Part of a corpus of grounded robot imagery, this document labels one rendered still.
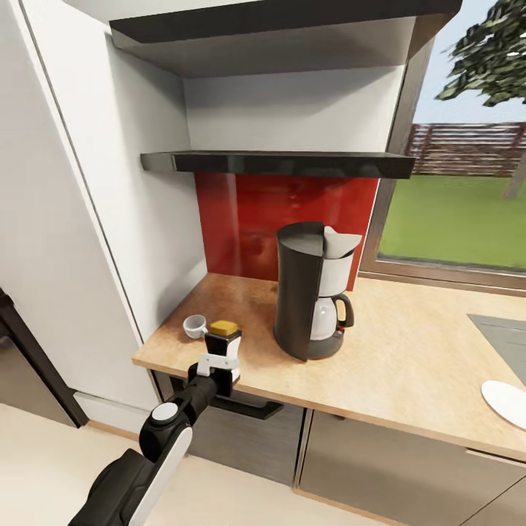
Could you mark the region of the paper coffee filter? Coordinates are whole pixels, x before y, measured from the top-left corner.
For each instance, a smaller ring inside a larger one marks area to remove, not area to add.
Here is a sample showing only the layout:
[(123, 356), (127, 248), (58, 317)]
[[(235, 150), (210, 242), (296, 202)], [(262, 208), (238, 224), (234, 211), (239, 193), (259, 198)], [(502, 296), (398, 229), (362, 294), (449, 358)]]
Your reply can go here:
[(339, 234), (332, 227), (324, 228), (324, 259), (338, 259), (360, 243), (361, 235)]

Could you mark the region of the coffee cup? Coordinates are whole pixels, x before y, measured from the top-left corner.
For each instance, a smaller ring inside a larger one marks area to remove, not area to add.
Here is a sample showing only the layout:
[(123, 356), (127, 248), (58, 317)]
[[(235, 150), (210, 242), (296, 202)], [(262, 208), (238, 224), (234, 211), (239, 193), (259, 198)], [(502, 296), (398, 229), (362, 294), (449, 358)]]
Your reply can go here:
[(183, 329), (190, 338), (205, 338), (207, 319), (203, 315), (189, 316), (183, 322)]

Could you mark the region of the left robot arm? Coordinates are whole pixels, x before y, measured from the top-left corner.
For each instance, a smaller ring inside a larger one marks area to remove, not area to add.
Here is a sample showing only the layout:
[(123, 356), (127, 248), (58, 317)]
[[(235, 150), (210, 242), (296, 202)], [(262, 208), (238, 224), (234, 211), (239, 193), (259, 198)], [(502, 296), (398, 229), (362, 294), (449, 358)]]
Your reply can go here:
[(144, 526), (193, 438), (192, 426), (214, 396), (232, 394), (238, 358), (200, 354), (188, 387), (154, 408), (132, 448), (94, 480), (87, 502), (67, 526)]

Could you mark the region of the saucer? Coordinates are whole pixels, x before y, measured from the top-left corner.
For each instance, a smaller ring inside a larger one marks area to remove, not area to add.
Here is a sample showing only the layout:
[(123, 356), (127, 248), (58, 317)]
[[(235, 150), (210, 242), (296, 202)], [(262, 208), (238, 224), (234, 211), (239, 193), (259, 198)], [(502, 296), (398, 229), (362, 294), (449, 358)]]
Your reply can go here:
[(481, 392), (506, 420), (526, 429), (526, 392), (500, 381), (484, 382)]

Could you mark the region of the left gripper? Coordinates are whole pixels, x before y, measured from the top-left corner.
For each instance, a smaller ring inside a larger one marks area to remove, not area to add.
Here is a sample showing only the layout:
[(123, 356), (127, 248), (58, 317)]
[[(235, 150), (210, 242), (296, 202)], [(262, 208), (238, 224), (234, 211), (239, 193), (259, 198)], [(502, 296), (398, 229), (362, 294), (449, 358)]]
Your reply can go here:
[(195, 386), (202, 391), (205, 397), (205, 407), (208, 407), (214, 396), (229, 397), (232, 394), (232, 372), (216, 369), (209, 376), (197, 375), (197, 365), (189, 366), (188, 386)]

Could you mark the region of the bottle of coffee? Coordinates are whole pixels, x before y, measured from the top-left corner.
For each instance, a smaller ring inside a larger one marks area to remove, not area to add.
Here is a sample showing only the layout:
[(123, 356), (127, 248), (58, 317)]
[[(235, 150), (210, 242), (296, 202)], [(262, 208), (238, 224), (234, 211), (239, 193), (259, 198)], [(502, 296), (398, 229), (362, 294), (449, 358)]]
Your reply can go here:
[[(209, 354), (237, 358), (242, 330), (232, 321), (218, 321), (205, 333), (205, 343)], [(232, 386), (240, 380), (239, 368), (232, 371)]]

